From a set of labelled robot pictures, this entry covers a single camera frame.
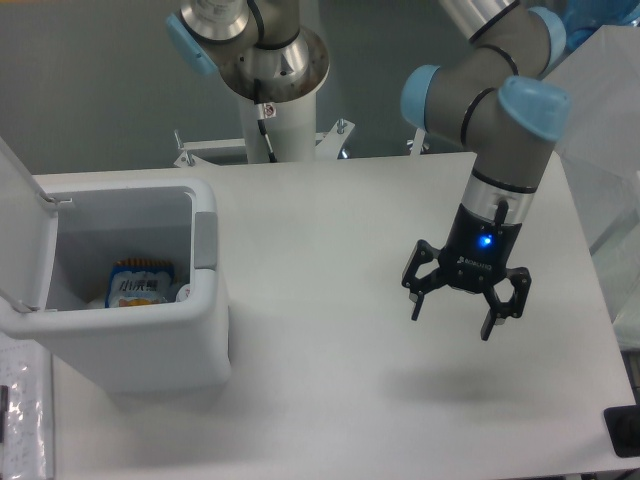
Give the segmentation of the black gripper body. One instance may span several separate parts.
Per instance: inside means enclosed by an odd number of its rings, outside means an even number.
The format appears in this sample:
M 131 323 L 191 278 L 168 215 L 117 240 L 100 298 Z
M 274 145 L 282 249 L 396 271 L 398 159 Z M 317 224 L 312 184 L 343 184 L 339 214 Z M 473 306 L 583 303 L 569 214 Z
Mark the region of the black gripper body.
M 499 202 L 493 219 L 459 205 L 435 273 L 445 285 L 469 293 L 484 293 L 507 275 L 507 261 L 521 224 L 508 224 L 508 203 Z

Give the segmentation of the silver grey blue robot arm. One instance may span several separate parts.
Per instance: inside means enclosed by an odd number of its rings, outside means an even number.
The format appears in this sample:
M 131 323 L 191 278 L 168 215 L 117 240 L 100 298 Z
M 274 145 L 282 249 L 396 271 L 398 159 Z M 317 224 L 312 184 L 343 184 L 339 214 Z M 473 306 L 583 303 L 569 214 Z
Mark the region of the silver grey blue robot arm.
M 444 286 L 482 295 L 488 339 L 496 325 L 522 315 L 529 293 L 529 271 L 508 259 L 569 114 L 569 95 L 541 81 L 566 33 L 556 14 L 518 1 L 443 7 L 472 54 L 453 68 L 417 68 L 402 89 L 401 113 L 476 159 L 445 245 L 418 241 L 402 284 L 416 306 Z M 166 28 L 193 70 L 218 73 L 245 103 L 250 162 L 313 157 L 314 115 L 291 120 L 285 110 L 315 94 L 329 60 L 323 41 L 301 24 L 298 2 L 185 1 Z

